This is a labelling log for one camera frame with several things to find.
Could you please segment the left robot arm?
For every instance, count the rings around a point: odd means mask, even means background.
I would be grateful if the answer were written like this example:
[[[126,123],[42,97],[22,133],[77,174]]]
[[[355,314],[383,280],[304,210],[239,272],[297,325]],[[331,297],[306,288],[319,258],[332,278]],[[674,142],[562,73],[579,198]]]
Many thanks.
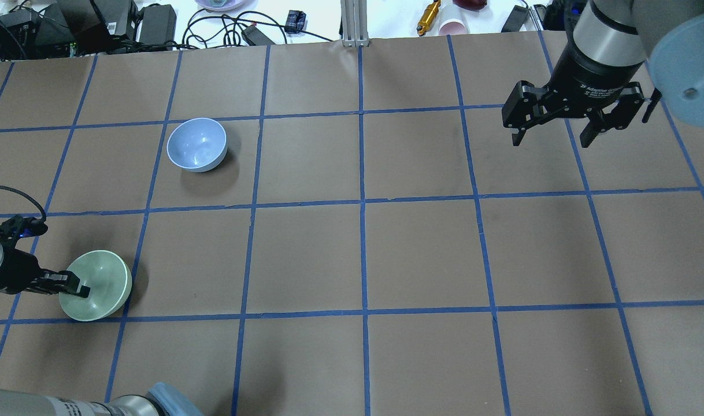
[[[132,290],[132,274],[119,255],[87,252],[66,269],[45,270],[37,258],[0,243],[0,292],[57,294],[70,318],[88,322],[119,310]],[[0,389],[0,415],[199,415],[175,387],[159,382],[145,395],[123,395],[109,403],[64,399]]]

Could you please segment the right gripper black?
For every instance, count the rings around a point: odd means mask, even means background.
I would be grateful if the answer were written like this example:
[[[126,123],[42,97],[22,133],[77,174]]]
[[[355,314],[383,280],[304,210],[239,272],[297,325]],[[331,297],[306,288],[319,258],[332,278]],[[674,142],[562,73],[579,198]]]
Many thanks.
[[[588,148],[600,133],[629,126],[645,102],[641,84],[632,81],[640,63],[611,66],[585,55],[569,40],[546,88],[518,81],[502,106],[502,124],[511,132],[512,145],[519,146],[527,130],[552,120],[552,113],[589,122],[580,135]],[[610,112],[603,109],[613,106]]]

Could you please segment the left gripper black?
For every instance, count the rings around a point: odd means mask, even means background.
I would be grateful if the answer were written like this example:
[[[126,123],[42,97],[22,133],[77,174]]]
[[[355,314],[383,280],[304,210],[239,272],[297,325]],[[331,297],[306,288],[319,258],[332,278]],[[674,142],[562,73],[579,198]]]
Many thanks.
[[[90,287],[85,286],[74,272],[43,270],[34,255],[0,246],[1,293],[19,294],[34,287],[36,281],[38,290],[48,295],[67,294],[83,299],[90,295]]]

